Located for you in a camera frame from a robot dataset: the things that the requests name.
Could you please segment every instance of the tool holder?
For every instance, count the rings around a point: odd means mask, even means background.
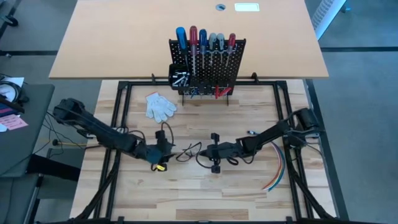
[[[224,49],[220,49],[218,42],[215,43],[215,50],[210,52],[209,46],[206,46],[206,54],[204,59],[204,68],[202,67],[202,54],[195,56],[195,75],[193,74],[193,60],[191,53],[191,46],[188,41],[188,67],[185,61],[185,56],[181,54],[177,40],[169,40],[170,53],[172,56],[172,63],[169,67],[169,83],[173,90],[178,90],[179,95],[215,95],[216,86],[222,92],[230,87],[231,90],[227,95],[232,95],[236,77],[238,76],[239,67],[242,61],[246,39],[236,40],[233,52],[229,56],[228,66],[226,61],[228,59],[227,47],[228,40],[225,40]],[[197,45],[197,52],[200,52],[200,46]],[[183,83],[177,82],[183,76]]]

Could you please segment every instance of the pink paper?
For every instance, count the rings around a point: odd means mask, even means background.
[[[28,125],[23,119],[14,114],[1,117],[0,124],[4,125],[10,130],[25,127]]]

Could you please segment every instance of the yellow tag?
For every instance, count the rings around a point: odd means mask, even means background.
[[[164,170],[165,170],[165,168],[162,167],[161,165],[156,165],[156,168],[157,168],[158,170],[161,170],[161,171],[164,171]]]

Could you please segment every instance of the white label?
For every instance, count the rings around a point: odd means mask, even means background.
[[[235,3],[236,12],[259,12],[260,6],[258,3]]]

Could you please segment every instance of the red screwdriver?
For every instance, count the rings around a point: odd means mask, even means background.
[[[195,67],[195,56],[197,55],[197,45],[198,45],[198,29],[196,26],[191,26],[189,29],[190,44],[191,44],[191,55],[192,55],[192,65],[193,65],[193,76],[196,75]]]
[[[226,59],[226,65],[225,67],[228,67],[228,61],[229,61],[229,56],[232,54],[233,50],[234,50],[234,46],[235,46],[235,34],[232,33],[229,35],[229,39],[228,39],[228,48],[226,49],[226,52],[228,53],[228,58]]]

